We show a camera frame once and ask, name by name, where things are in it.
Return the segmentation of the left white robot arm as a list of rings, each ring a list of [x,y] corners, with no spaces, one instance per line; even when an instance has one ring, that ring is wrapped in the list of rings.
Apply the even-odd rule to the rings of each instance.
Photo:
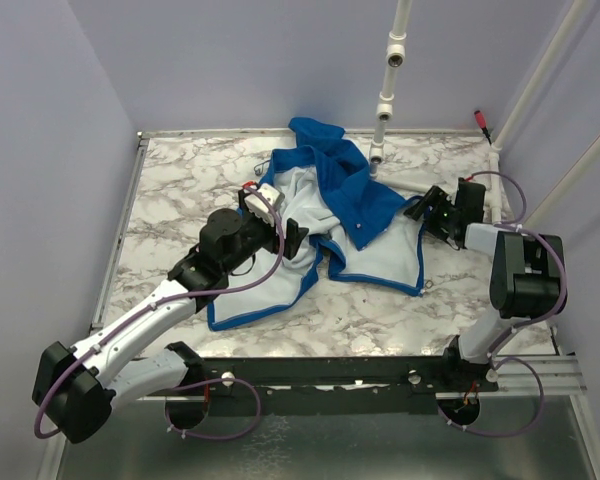
[[[308,231],[281,219],[283,193],[246,184],[238,197],[237,210],[208,217],[198,244],[138,306],[71,347],[55,342],[43,351],[32,393],[37,438],[63,434],[80,443],[115,409],[144,395],[170,389],[186,395],[208,384],[202,360],[182,344],[136,357],[218,296],[259,286],[297,254]]]

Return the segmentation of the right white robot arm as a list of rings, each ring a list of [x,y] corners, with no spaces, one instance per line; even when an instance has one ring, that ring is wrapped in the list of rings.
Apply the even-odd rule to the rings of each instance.
[[[485,199],[484,185],[460,178],[454,200],[433,186],[404,212],[434,238],[492,259],[490,308],[432,362],[431,380],[438,391],[493,382],[494,360],[502,348],[522,329],[560,313],[567,300],[560,237],[511,223],[485,223]]]

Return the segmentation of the blue jacket with white lining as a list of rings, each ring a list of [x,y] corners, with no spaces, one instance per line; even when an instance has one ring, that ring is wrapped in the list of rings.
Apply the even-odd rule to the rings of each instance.
[[[306,117],[290,120],[296,145],[276,149],[262,181],[281,191],[283,220],[307,229],[297,255],[274,264],[260,250],[230,280],[232,293],[207,307],[212,331],[236,328],[291,308],[319,280],[329,251],[328,277],[366,282],[410,296],[424,286],[423,227],[405,216],[415,203],[372,179],[363,153],[343,128]]]

